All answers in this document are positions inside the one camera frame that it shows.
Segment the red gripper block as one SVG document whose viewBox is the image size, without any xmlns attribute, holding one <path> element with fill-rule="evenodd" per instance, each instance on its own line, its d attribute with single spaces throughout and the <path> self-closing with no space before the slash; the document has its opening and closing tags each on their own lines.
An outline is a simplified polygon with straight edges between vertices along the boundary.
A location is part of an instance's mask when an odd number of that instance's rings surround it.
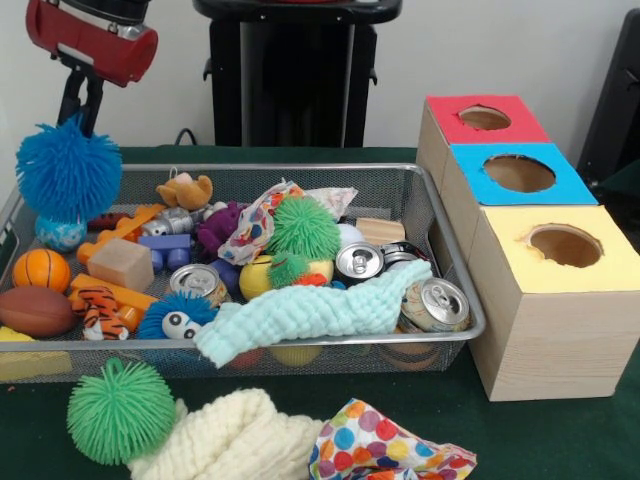
<svg viewBox="0 0 640 480">
<path fill-rule="evenodd" d="M 158 33 L 144 24 L 146 1 L 30 1 L 26 30 L 31 41 L 73 67 L 67 77 L 56 125 L 80 109 L 80 128 L 91 138 L 103 98 L 104 80 L 126 87 L 149 69 Z M 79 70 L 85 67 L 95 75 Z M 79 91 L 86 84 L 86 101 Z"/>
</svg>

